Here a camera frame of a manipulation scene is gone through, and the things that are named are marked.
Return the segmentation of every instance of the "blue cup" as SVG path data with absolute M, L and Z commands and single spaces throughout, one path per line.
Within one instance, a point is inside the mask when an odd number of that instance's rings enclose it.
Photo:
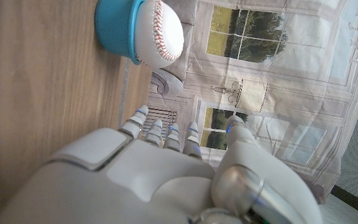
M 109 52 L 130 58 L 134 64 L 135 21 L 137 10 L 145 0 L 99 0 L 94 15 L 96 35 Z

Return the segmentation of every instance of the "wood grain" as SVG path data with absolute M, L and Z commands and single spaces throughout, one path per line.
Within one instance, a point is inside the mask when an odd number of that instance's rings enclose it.
M 0 211 L 53 152 L 147 102 L 151 69 L 101 48 L 96 3 L 0 0 Z

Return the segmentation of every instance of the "white robotic hand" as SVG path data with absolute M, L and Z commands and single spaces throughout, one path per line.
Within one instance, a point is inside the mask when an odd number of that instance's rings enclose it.
M 215 172 L 201 159 L 196 123 L 183 153 L 172 124 L 148 108 L 115 131 L 99 129 L 55 153 L 16 193 L 0 223 L 322 223 L 306 184 L 229 118 L 228 150 Z

